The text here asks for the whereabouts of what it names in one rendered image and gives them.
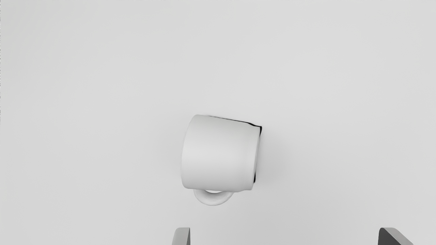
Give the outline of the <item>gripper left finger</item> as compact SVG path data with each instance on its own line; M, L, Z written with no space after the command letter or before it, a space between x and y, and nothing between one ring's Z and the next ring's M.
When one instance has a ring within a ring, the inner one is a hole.
M172 245L191 245L190 228L177 228L173 235Z

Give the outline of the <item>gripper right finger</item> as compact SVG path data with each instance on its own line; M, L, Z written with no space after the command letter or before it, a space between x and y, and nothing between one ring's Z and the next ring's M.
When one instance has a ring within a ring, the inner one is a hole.
M399 230L395 228L380 228L378 245L413 245Z

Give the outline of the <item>white ceramic mug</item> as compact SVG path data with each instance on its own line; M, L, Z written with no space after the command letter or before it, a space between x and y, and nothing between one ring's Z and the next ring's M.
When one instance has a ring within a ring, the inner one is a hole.
M181 155L183 186L208 206L252 190L262 132L262 126L247 121L193 116Z

